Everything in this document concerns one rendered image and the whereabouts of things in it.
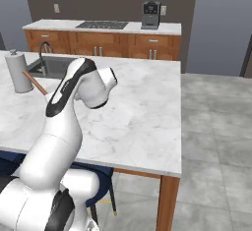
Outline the wooden base cupboard run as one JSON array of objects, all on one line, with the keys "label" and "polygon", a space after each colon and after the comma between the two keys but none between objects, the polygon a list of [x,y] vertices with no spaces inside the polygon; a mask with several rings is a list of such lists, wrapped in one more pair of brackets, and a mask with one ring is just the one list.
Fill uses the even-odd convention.
[{"label": "wooden base cupboard run", "polygon": [[180,35],[26,29],[29,50],[56,54],[177,61]]}]

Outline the grey sink basin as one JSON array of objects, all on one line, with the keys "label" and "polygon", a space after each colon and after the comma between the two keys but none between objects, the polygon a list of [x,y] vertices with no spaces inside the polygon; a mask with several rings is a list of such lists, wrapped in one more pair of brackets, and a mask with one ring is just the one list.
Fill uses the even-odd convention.
[{"label": "grey sink basin", "polygon": [[42,56],[42,58],[47,70],[46,77],[42,74],[39,58],[28,65],[28,71],[33,77],[62,80],[69,64],[74,61],[72,57]]}]

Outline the blue stool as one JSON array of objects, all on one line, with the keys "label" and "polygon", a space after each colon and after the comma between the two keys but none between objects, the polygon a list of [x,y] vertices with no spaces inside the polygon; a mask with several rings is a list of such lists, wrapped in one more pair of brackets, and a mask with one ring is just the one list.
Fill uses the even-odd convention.
[{"label": "blue stool", "polygon": [[110,199],[111,199],[113,212],[114,214],[117,214],[114,192],[113,192],[113,185],[112,185],[112,175],[113,175],[114,169],[111,167],[93,165],[93,164],[88,164],[88,163],[80,163],[80,162],[73,162],[71,167],[74,169],[90,170],[94,172],[99,179],[99,189],[98,189],[97,194],[93,198],[88,199],[86,202],[86,206],[91,209],[93,220],[97,221],[95,204],[99,200],[101,200],[107,193],[110,193]]},{"label": "blue stool", "polygon": [[22,153],[0,150],[0,193],[16,178],[14,172],[25,159]]}]

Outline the black hob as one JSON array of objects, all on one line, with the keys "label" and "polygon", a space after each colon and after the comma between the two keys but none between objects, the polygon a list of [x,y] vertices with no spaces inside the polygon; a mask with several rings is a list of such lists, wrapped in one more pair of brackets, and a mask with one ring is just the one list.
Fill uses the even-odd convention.
[{"label": "black hob", "polygon": [[124,29],[128,22],[118,21],[85,21],[77,29]]}]

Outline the black tap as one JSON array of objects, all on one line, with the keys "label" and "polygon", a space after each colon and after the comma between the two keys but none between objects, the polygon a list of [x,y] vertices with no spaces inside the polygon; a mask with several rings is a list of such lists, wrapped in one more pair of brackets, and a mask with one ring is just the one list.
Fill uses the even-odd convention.
[{"label": "black tap", "polygon": [[46,45],[49,47],[49,53],[52,53],[52,48],[51,48],[51,45],[48,41],[43,41],[39,45],[38,56],[39,56],[40,63],[41,63],[41,71],[42,71],[43,76],[46,77],[47,70],[46,70],[46,66],[45,66],[44,60],[42,58],[42,52],[41,52],[43,45]]}]

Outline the brown wooden stick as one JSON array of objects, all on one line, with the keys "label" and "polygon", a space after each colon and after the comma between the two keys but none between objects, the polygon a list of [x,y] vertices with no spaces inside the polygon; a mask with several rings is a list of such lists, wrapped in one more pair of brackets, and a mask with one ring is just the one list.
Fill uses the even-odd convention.
[{"label": "brown wooden stick", "polygon": [[32,75],[24,70],[23,74],[31,81],[31,83],[37,87],[37,89],[43,94],[43,95],[47,95],[47,91],[32,77]]}]

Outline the grey coffee machine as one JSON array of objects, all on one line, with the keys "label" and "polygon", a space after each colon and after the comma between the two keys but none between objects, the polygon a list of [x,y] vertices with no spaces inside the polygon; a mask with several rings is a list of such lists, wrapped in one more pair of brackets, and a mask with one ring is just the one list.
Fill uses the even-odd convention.
[{"label": "grey coffee machine", "polygon": [[160,18],[160,3],[158,1],[144,2],[141,29],[158,29],[159,18]]}]

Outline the white paper towel roll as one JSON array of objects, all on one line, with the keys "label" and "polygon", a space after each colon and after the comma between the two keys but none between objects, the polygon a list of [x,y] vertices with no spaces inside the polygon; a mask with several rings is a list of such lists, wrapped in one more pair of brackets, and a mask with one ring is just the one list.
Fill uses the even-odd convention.
[{"label": "white paper towel roll", "polygon": [[15,92],[25,93],[33,90],[32,82],[24,75],[24,71],[28,69],[25,54],[11,49],[5,55],[5,60]]}]

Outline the wooden counter leg frame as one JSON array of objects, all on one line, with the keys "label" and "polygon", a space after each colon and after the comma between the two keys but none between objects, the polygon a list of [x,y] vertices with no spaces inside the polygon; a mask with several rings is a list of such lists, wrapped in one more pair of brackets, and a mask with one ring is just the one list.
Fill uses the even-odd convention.
[{"label": "wooden counter leg frame", "polygon": [[156,231],[171,231],[180,179],[147,172],[115,168],[115,172],[160,179]]}]

